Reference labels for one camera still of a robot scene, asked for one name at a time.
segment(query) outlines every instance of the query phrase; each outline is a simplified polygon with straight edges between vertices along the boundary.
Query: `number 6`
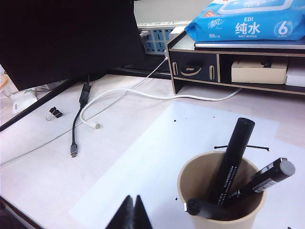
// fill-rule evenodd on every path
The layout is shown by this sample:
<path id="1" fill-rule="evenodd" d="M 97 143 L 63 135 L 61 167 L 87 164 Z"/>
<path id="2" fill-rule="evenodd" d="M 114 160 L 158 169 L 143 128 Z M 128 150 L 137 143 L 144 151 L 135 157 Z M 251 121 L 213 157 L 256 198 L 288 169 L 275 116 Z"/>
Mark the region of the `number 6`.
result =
<path id="1" fill-rule="evenodd" d="M 280 35 L 285 35 L 288 33 L 288 28 L 285 26 L 287 23 L 287 21 L 283 21 L 282 25 L 280 26 L 280 28 L 278 29 L 278 33 Z"/>

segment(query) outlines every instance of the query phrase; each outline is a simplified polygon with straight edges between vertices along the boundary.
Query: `white wall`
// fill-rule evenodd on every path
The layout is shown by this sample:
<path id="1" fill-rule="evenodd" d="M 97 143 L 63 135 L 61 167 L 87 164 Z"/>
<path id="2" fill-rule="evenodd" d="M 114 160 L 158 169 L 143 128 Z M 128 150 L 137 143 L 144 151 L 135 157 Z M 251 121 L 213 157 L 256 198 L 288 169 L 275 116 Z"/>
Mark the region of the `white wall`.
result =
<path id="1" fill-rule="evenodd" d="M 137 23 L 193 20 L 212 0 L 141 0 L 134 2 Z"/>

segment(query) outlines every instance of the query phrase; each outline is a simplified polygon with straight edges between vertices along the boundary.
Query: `drawer handle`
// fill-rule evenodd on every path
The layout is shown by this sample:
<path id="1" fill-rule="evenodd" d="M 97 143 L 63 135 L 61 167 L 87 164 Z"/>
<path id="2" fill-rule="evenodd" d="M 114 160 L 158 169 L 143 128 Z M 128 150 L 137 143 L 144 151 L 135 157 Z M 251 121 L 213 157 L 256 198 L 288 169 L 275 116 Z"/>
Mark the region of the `drawer handle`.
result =
<path id="1" fill-rule="evenodd" d="M 173 75 L 178 75 L 178 66 L 176 62 L 173 62 Z"/>
<path id="2" fill-rule="evenodd" d="M 214 65 L 210 65 L 209 74 L 210 74 L 210 80 L 215 79 L 215 67 L 214 67 Z"/>
<path id="3" fill-rule="evenodd" d="M 197 75 L 201 71 L 201 67 L 198 66 L 184 66 L 181 70 L 181 74 L 184 76 Z"/>

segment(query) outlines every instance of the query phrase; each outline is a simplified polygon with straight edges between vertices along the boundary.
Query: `white desk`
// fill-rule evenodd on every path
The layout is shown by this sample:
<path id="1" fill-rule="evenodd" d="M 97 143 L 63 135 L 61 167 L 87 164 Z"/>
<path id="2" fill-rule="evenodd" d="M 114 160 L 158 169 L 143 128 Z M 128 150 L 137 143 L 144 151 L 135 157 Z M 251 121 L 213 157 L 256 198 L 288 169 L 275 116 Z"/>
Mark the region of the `white desk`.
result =
<path id="1" fill-rule="evenodd" d="M 132 87 L 140 80 L 107 75 L 92 84 L 91 98 L 115 87 Z M 247 149 L 246 158 L 263 167 L 286 156 L 297 169 L 292 178 L 268 190 L 254 228 L 301 228 L 304 197 L 294 197 L 305 188 L 304 97 L 243 90 L 226 101 L 204 102 L 128 94 L 91 119 L 101 129 L 76 128 L 79 154 L 71 158 L 69 129 L 79 108 L 81 87 L 71 87 L 0 133 L 1 163 L 9 162 L 0 169 L 1 195 L 44 228 L 104 228 L 125 194 L 133 198 L 141 194 L 154 228 L 192 228 L 181 202 L 175 200 L 179 170 L 194 155 L 226 145 L 239 116 L 256 122 L 249 143 L 271 149 Z M 173 94 L 169 80 L 150 79 L 137 90 Z M 181 91 L 210 97 L 231 92 L 207 86 Z M 85 117 L 123 94 L 107 95 Z M 45 114 L 53 106 L 64 116 L 48 122 Z M 105 208 L 108 201 L 113 205 Z"/>

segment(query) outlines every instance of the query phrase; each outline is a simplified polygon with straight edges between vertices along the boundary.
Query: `paper cup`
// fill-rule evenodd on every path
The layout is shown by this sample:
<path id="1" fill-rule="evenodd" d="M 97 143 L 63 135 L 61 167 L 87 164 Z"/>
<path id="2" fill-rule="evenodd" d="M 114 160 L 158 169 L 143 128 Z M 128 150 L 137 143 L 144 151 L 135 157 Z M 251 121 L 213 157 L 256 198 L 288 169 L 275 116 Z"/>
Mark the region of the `paper cup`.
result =
<path id="1" fill-rule="evenodd" d="M 183 203 L 190 198 L 206 200 L 216 179 L 224 152 L 208 152 L 189 160 L 180 171 L 178 192 Z M 236 191 L 251 180 L 257 167 L 243 158 L 235 176 L 231 191 Z M 251 195 L 228 209 L 232 214 L 228 221 L 191 216 L 197 229 L 251 229 L 257 212 L 264 204 L 266 191 Z"/>

